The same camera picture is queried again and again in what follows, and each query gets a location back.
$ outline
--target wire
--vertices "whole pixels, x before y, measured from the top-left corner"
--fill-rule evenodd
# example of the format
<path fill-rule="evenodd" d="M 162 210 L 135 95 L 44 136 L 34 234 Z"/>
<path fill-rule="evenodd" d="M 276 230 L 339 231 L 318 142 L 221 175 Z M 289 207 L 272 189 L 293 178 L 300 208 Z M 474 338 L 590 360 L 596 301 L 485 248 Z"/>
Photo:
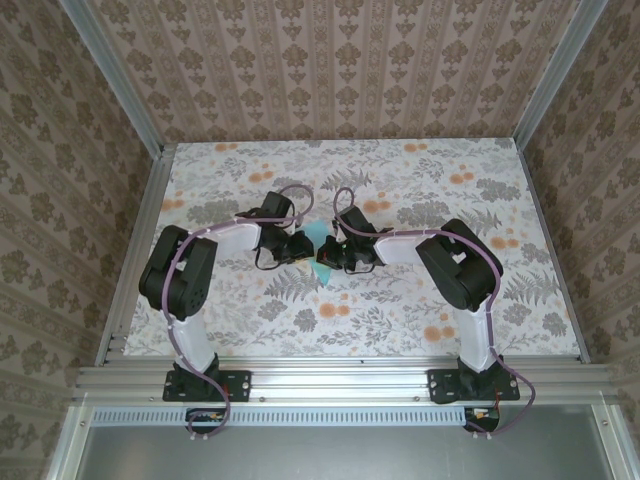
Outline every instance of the wire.
<path fill-rule="evenodd" d="M 212 413 L 210 410 L 194 410 L 189 414 L 189 420 L 187 422 L 187 430 L 189 432 L 191 432 L 191 440 L 195 440 L 196 436 L 195 436 L 195 432 L 193 431 L 193 422 L 195 422 L 196 418 L 198 417 L 209 417 L 211 420 L 217 420 L 217 414 Z M 212 430 L 210 432 L 207 433 L 203 433 L 202 434 L 202 438 L 203 440 L 206 440 L 207 438 L 209 438 L 209 436 L 213 436 L 215 435 L 215 432 L 218 428 L 220 428 L 217 425 L 214 425 L 212 427 Z"/>
<path fill-rule="evenodd" d="M 364 273 L 371 273 L 373 272 L 373 269 L 376 268 L 375 265 L 371 265 L 371 268 L 369 270 L 363 270 L 362 272 L 350 272 L 349 270 L 347 270 L 347 267 L 344 267 L 344 273 L 346 273 L 347 275 L 362 275 Z"/>
<path fill-rule="evenodd" d="M 258 250 L 256 251 L 256 260 L 254 262 L 254 265 L 256 266 L 256 268 L 258 270 L 262 270 L 263 272 L 268 272 L 270 270 L 275 270 L 280 265 L 282 265 L 282 262 L 278 262 L 278 263 L 276 263 L 275 265 L 273 265 L 271 267 L 261 267 L 260 265 L 258 265 L 258 259 L 260 258 L 260 252 L 261 251 L 262 251 L 262 248 L 258 247 Z"/>
<path fill-rule="evenodd" d="M 204 380 L 205 382 L 211 384 L 213 386 L 213 388 L 216 389 L 216 391 L 222 396 L 222 399 L 224 400 L 224 404 L 225 404 L 224 417 L 222 418 L 222 421 L 220 422 L 220 425 L 218 425 L 218 427 L 213 432 L 211 432 L 211 436 L 217 435 L 218 433 L 220 433 L 223 430 L 224 426 L 229 421 L 229 416 L 231 414 L 231 402 L 229 401 L 229 396 L 222 389 L 222 387 L 220 385 L 218 385 L 218 383 L 215 380 L 213 380 L 212 378 L 207 377 L 205 374 L 203 374 L 202 372 L 198 371 L 198 369 L 195 368 L 191 364 L 191 362 L 189 362 L 189 360 L 184 355 L 184 352 L 180 348 L 180 345 L 178 345 L 178 341 L 176 340 L 175 333 L 173 332 L 173 324 L 174 324 L 174 322 L 176 320 L 175 320 L 175 318 L 173 318 L 173 316 L 169 312 L 169 286 L 171 285 L 171 279 L 173 278 L 173 275 L 174 275 L 174 273 L 176 271 L 178 263 L 180 262 L 180 258 L 182 258 L 182 255 L 184 254 L 184 252 L 187 249 L 187 247 L 191 244 L 191 242 L 193 242 L 196 238 L 198 238 L 201 235 L 204 235 L 204 234 L 207 234 L 207 233 L 211 233 L 211 232 L 215 232 L 215 231 L 220 230 L 222 228 L 231 227 L 231 226 L 237 225 L 237 224 L 258 223 L 258 222 L 260 222 L 260 223 L 282 223 L 282 222 L 289 222 L 289 221 L 300 221 L 300 222 L 302 222 L 302 219 L 304 218 L 304 216 L 307 213 L 309 213 L 311 211 L 311 209 L 313 208 L 313 203 L 314 203 L 313 190 L 311 189 L 311 187 L 308 187 L 307 185 L 294 184 L 294 185 L 287 185 L 282 190 L 280 190 L 280 192 L 283 192 L 285 190 L 289 190 L 291 188 L 301 188 L 301 189 L 305 190 L 309 194 L 309 197 L 310 197 L 309 206 L 304 211 L 300 212 L 298 215 L 294 215 L 292 217 L 286 217 L 286 218 L 243 218 L 243 217 L 234 217 L 233 220 L 228 220 L 226 222 L 218 223 L 218 224 L 215 224 L 215 225 L 211 225 L 209 227 L 205 227 L 205 228 L 201 228 L 199 230 L 196 230 L 195 232 L 191 233 L 184 240 L 184 242 L 182 242 L 182 244 L 178 247 L 178 250 L 176 251 L 176 254 L 173 257 L 173 260 L 171 260 L 171 263 L 169 264 L 169 269 L 167 270 L 167 277 L 165 278 L 164 285 L 162 286 L 161 303 L 162 303 L 162 313 L 164 314 L 165 318 L 167 319 L 167 323 L 168 323 L 167 329 L 169 331 L 169 340 L 171 342 L 171 345 L 173 346 L 174 350 L 176 351 L 176 354 L 178 355 L 178 358 L 182 361 L 182 364 L 187 368 L 187 370 L 189 370 L 191 373 L 193 373 L 196 377 L 198 377 L 198 378 Z M 196 434 L 196 432 L 193 431 L 193 428 L 191 426 L 192 423 L 193 422 L 189 422 L 189 425 L 188 425 L 187 428 L 188 428 L 189 433 L 191 434 L 191 436 L 195 438 L 195 436 L 197 436 L 197 434 Z"/>
<path fill-rule="evenodd" d="M 295 203 L 291 204 L 291 208 L 293 209 L 293 213 L 292 215 L 295 217 L 296 216 L 296 205 Z M 286 230 L 287 228 L 289 228 L 291 225 L 293 225 L 293 222 L 295 222 L 295 220 L 291 220 L 291 223 L 289 223 L 289 225 L 276 225 L 278 228 L 281 228 L 282 230 Z"/>
<path fill-rule="evenodd" d="M 498 411 L 498 415 L 500 414 L 500 393 L 498 392 L 498 389 L 496 388 L 496 403 L 493 405 L 493 408 L 495 408 Z"/>
<path fill-rule="evenodd" d="M 399 237 L 415 236 L 415 235 L 441 235 L 444 237 L 452 238 L 461 243 L 464 243 L 469 248 L 474 250 L 478 255 L 480 255 L 487 262 L 487 264 L 491 268 L 491 271 L 493 272 L 493 276 L 496 279 L 496 286 L 493 289 L 493 292 L 491 293 L 491 296 L 489 297 L 489 300 L 487 301 L 487 304 L 486 304 L 489 351 L 491 352 L 491 355 L 493 355 L 493 357 L 495 358 L 496 362 L 498 362 L 498 364 L 502 368 L 504 368 L 507 372 L 509 372 L 514 377 L 520 379 L 525 385 L 527 385 L 527 387 L 529 387 L 529 389 L 531 390 L 531 396 L 529 397 L 529 401 L 524 406 L 524 408 L 520 410 L 520 412 L 518 412 L 518 415 L 516 415 L 516 417 L 509 424 L 493 432 L 487 432 L 485 429 L 483 429 L 479 425 L 476 425 L 473 422 L 467 422 L 467 424 L 475 428 L 477 431 L 484 433 L 487 436 L 487 438 L 490 438 L 491 435 L 498 435 L 500 433 L 504 433 L 510 430 L 511 428 L 513 428 L 513 426 L 522 419 L 522 417 L 529 411 L 529 409 L 533 405 L 533 402 L 536 399 L 536 389 L 533 386 L 533 384 L 529 380 L 527 380 L 525 377 L 523 377 L 519 372 L 507 366 L 504 363 L 504 361 L 500 358 L 500 355 L 498 355 L 498 352 L 495 349 L 495 345 L 494 345 L 495 341 L 494 341 L 494 333 L 493 333 L 493 316 L 491 314 L 491 307 L 493 306 L 493 302 L 495 302 L 496 297 L 498 296 L 498 292 L 500 291 L 501 277 L 500 277 L 500 271 L 498 270 L 497 265 L 493 262 L 491 257 L 487 254 L 487 252 L 485 252 L 482 248 L 480 248 L 479 245 L 476 245 L 471 240 L 468 240 L 453 232 L 447 232 L 444 230 L 436 230 L 436 229 L 424 229 L 424 230 L 393 231 L 393 232 L 384 232 L 384 233 L 383 232 L 367 233 L 367 232 L 361 232 L 359 230 L 356 230 L 355 228 L 347 225 L 347 223 L 344 220 L 342 220 L 342 218 L 340 217 L 340 212 L 338 211 L 338 198 L 340 197 L 340 194 L 343 192 L 346 192 L 351 196 L 350 203 L 349 203 L 350 207 L 353 206 L 355 203 L 355 194 L 353 193 L 353 190 L 351 190 L 349 187 L 341 187 L 338 189 L 335 196 L 333 197 L 333 213 L 335 215 L 336 220 L 338 220 L 342 228 L 350 231 L 351 233 L 355 233 L 356 235 L 360 235 L 363 237 L 374 237 L 374 238 L 394 237 L 394 236 L 399 236 Z"/>

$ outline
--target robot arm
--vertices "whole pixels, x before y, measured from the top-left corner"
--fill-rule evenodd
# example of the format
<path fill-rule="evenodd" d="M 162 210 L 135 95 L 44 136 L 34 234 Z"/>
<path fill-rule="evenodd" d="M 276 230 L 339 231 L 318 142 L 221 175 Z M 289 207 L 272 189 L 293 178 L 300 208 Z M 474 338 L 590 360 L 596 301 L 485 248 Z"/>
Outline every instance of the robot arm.
<path fill-rule="evenodd" d="M 217 354 L 207 339 L 204 317 L 201 311 L 207 298 L 211 275 L 216 260 L 225 259 L 241 251 L 266 248 L 271 251 L 277 265 L 313 256 L 313 243 L 304 232 L 289 235 L 284 228 L 261 223 L 260 218 L 284 218 L 291 201 L 275 192 L 269 192 L 260 208 L 238 214 L 255 218 L 255 223 L 236 223 L 212 230 L 194 240 L 185 250 L 169 286 L 169 312 L 176 318 L 173 332 L 189 364 L 198 372 L 217 369 Z M 140 278 L 139 290 L 150 306 L 162 310 L 161 294 L 171 260 L 189 232 L 175 225 L 166 227 L 158 239 Z M 177 359 L 185 369 L 184 362 Z"/>
<path fill-rule="evenodd" d="M 377 233 L 358 207 L 346 208 L 340 212 L 340 218 L 356 230 Z M 478 245 L 502 274 L 498 259 L 461 220 L 447 222 L 442 230 Z M 347 270 L 355 270 L 357 261 L 372 266 L 397 263 L 424 265 L 440 294 L 455 308 L 454 316 L 460 331 L 461 361 L 475 372 L 491 367 L 495 358 L 490 351 L 485 305 L 496 282 L 491 268 L 476 251 L 444 236 L 372 238 L 356 235 L 346 229 L 343 232 L 347 238 L 345 242 L 338 243 L 335 237 L 327 238 L 318 252 L 318 262 Z"/>
<path fill-rule="evenodd" d="M 496 359 L 489 338 L 487 302 L 495 290 L 496 276 L 486 258 L 500 276 L 502 265 L 464 222 L 447 222 L 441 231 L 449 236 L 403 233 L 381 237 L 380 233 L 389 230 L 377 232 L 353 205 L 336 215 L 346 240 L 338 242 L 328 236 L 318 250 L 319 263 L 347 273 L 355 271 L 358 261 L 371 265 L 370 270 L 396 263 L 421 264 L 440 294 L 454 307 L 461 340 L 458 368 L 427 372 L 431 400 L 445 404 L 492 400 L 496 396 L 502 400 L 519 399 L 516 378 L 501 357 Z M 486 258 L 465 241 L 479 247 Z"/>

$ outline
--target gray leaf pattern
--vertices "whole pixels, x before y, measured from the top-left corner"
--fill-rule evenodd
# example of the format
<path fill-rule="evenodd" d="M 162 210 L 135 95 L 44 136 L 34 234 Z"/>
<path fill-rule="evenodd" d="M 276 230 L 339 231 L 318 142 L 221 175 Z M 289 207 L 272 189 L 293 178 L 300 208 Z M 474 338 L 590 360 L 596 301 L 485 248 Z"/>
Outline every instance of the gray leaf pattern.
<path fill-rule="evenodd" d="M 259 206 L 269 190 L 292 183 L 314 187 L 315 206 L 304 225 L 321 220 L 329 231 L 333 195 L 342 186 L 356 189 L 356 205 L 378 229 L 438 228 L 452 218 L 462 219 L 505 267 L 493 315 L 498 348 L 523 355 L 577 352 L 511 140 L 182 144 L 155 238 L 166 225 L 194 230 L 228 220 Z M 287 196 L 298 211 L 308 204 L 300 190 Z M 341 198 L 340 208 L 346 205 Z M 0 252 L 0 259 L 9 254 Z M 216 259 L 204 313 L 209 340 L 220 355 L 423 356 L 459 351 L 453 308 L 423 266 L 391 265 L 356 277 L 332 271 L 323 285 L 308 261 L 259 271 L 254 255 Z M 33 269 L 25 271 L 15 254 L 3 261 L 3 274 L 14 282 L 32 281 Z M 59 293 L 65 302 L 64 292 Z M 164 319 L 144 298 L 138 300 L 125 353 L 171 354 Z"/>

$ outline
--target metal frame corner post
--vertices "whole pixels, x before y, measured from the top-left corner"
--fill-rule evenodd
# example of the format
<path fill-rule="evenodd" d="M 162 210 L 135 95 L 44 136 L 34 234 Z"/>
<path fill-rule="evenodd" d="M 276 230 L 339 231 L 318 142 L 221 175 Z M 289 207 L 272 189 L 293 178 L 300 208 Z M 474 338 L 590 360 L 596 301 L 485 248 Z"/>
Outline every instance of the metal frame corner post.
<path fill-rule="evenodd" d="M 584 363 L 590 363 L 591 357 L 589 356 L 589 350 L 587 349 L 587 344 L 584 341 L 584 336 L 582 335 L 582 329 L 580 328 L 580 324 L 578 323 L 578 317 L 576 315 L 576 311 L 574 310 L 573 303 L 571 302 L 571 296 L 569 295 L 569 288 L 567 287 L 567 283 L 564 280 L 562 268 L 560 267 L 560 261 L 558 260 L 556 249 L 553 246 L 553 240 L 551 239 L 551 232 L 549 232 L 549 228 L 547 227 L 547 221 L 545 220 L 544 214 L 542 213 L 540 199 L 538 198 L 538 194 L 536 193 L 536 189 L 534 188 L 533 179 L 531 178 L 531 173 L 529 172 L 527 161 L 520 147 L 518 147 L 518 155 L 520 156 L 522 169 L 524 170 L 524 175 L 527 178 L 527 183 L 529 184 L 529 192 L 531 193 L 533 204 L 536 207 L 538 220 L 540 221 L 540 226 L 542 227 L 542 233 L 544 234 L 544 238 L 547 242 L 547 246 L 549 247 L 549 255 L 551 256 L 551 262 L 553 263 L 553 267 L 556 271 L 556 275 L 558 276 L 560 291 L 562 292 L 564 302 L 567 305 L 567 311 L 569 312 L 569 318 L 571 320 L 571 325 L 573 326 L 573 332 L 576 335 L 576 341 L 578 342 L 578 348 L 580 349 L 580 359 Z"/>
<path fill-rule="evenodd" d="M 583 0 L 578 5 L 513 132 L 519 149 L 524 150 L 531 140 L 606 5 L 607 0 Z"/>
<path fill-rule="evenodd" d="M 125 67 L 118 60 L 100 28 L 100 23 L 91 11 L 90 2 L 88 0 L 60 0 L 60 3 L 89 49 L 94 62 L 100 67 L 151 158 L 157 161 L 162 153 L 162 134 L 149 115 L 144 99 L 140 98 L 127 76 Z"/>
<path fill-rule="evenodd" d="M 140 210 L 138 210 L 138 217 L 131 234 L 131 242 L 122 265 L 120 279 L 113 295 L 96 355 L 96 365 L 104 364 L 112 335 L 120 332 L 123 328 L 123 322 L 130 322 L 133 316 L 138 293 L 138 278 L 142 274 L 153 242 L 156 221 L 162 207 L 164 191 L 169 182 L 176 148 L 176 145 L 166 146 L 159 161 L 154 162 L 151 167 L 149 180 L 140 203 Z"/>
<path fill-rule="evenodd" d="M 47 480 L 75 480 L 82 461 L 93 407 L 71 406 L 60 432 L 56 450 L 51 458 Z"/>

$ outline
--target black clamp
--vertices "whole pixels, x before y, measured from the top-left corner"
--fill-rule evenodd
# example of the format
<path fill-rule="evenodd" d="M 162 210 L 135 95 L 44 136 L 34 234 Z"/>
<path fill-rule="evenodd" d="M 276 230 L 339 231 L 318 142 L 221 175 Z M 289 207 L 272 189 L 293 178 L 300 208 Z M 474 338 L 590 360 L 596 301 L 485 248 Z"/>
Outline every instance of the black clamp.
<path fill-rule="evenodd" d="M 378 232 L 355 205 L 345 208 L 338 213 L 338 216 L 349 227 L 360 232 L 385 233 L 391 231 L 390 228 L 385 228 Z M 318 263 L 334 270 L 344 269 L 347 273 L 358 273 L 355 270 L 359 261 L 365 265 L 371 265 L 371 270 L 374 267 L 384 265 L 373 248 L 378 240 L 376 237 L 355 234 L 342 225 L 340 225 L 340 229 L 346 240 L 338 242 L 335 236 L 327 235 L 324 245 L 318 249 L 316 257 Z"/>
<path fill-rule="evenodd" d="M 269 250 L 276 262 L 274 267 L 261 268 L 262 270 L 271 270 L 280 265 L 313 257 L 313 242 L 303 231 L 297 231 L 290 236 L 284 228 L 278 225 L 260 222 L 260 218 L 285 218 L 292 207 L 293 202 L 284 195 L 269 192 L 262 202 L 262 206 L 237 214 L 238 217 L 255 218 L 256 223 L 262 228 L 256 253 L 256 266 L 258 266 L 261 248 Z"/>

